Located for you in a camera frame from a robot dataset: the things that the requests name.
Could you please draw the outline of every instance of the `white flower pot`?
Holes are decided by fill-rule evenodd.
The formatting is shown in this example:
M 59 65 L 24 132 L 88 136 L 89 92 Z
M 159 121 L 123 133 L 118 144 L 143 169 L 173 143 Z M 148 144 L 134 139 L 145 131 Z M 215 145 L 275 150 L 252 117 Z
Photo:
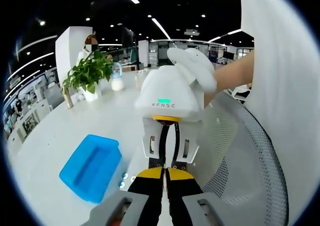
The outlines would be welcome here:
M 84 90 L 82 87 L 80 89 L 83 93 L 83 96 L 85 97 L 85 100 L 88 102 L 92 102 L 92 101 L 97 100 L 98 98 L 101 97 L 101 89 L 98 84 L 95 85 L 95 92 L 94 93 L 91 93 L 87 90 Z

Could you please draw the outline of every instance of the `potted plant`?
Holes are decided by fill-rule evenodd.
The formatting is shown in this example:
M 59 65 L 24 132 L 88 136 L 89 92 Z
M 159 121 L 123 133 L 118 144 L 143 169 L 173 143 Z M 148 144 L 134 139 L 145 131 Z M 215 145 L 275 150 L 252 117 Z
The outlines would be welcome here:
M 26 102 L 26 105 L 28 105 L 28 108 L 31 109 L 31 105 L 32 105 L 31 100 L 28 100 L 28 101 Z
M 96 100 L 101 95 L 99 82 L 103 79 L 110 80 L 113 64 L 112 59 L 107 58 L 105 53 L 92 52 L 67 73 L 62 84 L 63 90 L 69 87 L 80 89 L 87 101 Z

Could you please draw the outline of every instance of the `green leaves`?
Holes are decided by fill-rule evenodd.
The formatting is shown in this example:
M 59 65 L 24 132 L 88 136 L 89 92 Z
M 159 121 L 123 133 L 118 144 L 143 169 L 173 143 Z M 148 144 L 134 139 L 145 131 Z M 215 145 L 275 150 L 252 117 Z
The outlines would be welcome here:
M 95 91 L 96 91 L 96 85 L 95 85 L 95 83 L 89 84 L 88 87 L 87 87 L 87 90 L 88 90 L 90 93 L 94 94 Z
M 72 87 L 77 90 L 81 87 L 94 94 L 96 83 L 98 84 L 102 79 L 110 80 L 113 64 L 111 59 L 107 59 L 105 53 L 98 50 L 92 52 L 67 73 L 67 78 L 62 84 L 63 88 Z

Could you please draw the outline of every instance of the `monitor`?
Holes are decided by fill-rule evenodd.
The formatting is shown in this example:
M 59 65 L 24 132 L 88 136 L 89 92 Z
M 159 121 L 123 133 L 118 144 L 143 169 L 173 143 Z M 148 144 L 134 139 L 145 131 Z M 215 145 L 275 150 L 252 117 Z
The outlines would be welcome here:
M 227 52 L 223 51 L 223 58 L 228 59 L 228 60 L 234 60 L 235 59 L 235 54 L 232 52 Z

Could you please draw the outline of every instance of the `person's arm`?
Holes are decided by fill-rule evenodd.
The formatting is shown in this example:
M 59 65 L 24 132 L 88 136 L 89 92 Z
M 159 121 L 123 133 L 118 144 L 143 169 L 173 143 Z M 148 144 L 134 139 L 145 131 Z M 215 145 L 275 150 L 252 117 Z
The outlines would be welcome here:
M 254 60 L 255 53 L 251 51 L 239 60 L 215 70 L 213 77 L 217 83 L 216 92 L 214 94 L 204 94 L 204 107 L 212 101 L 215 94 L 223 90 L 252 83 L 254 77 Z

